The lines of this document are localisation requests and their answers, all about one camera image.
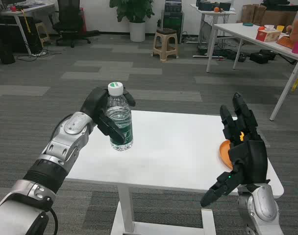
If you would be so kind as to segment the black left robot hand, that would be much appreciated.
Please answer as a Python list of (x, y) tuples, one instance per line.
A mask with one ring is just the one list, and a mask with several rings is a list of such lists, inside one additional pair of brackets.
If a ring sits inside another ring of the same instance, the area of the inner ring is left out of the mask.
[(114, 96), (108, 89), (97, 87), (88, 95), (80, 111), (110, 137), (113, 147), (130, 148), (133, 144), (131, 107), (135, 105), (133, 96), (126, 89)]

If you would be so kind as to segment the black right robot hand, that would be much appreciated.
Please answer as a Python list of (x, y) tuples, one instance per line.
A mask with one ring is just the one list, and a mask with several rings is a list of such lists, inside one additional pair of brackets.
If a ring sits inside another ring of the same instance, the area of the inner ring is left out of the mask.
[(216, 183), (205, 193), (200, 201), (206, 207), (222, 195), (229, 195), (239, 185), (268, 183), (268, 157), (264, 141), (257, 132), (257, 121), (253, 111), (248, 108), (243, 96), (236, 92), (232, 99), (234, 120), (225, 105), (220, 107), (224, 125), (223, 133), (230, 141), (228, 156), (232, 163), (231, 172), (223, 172)]

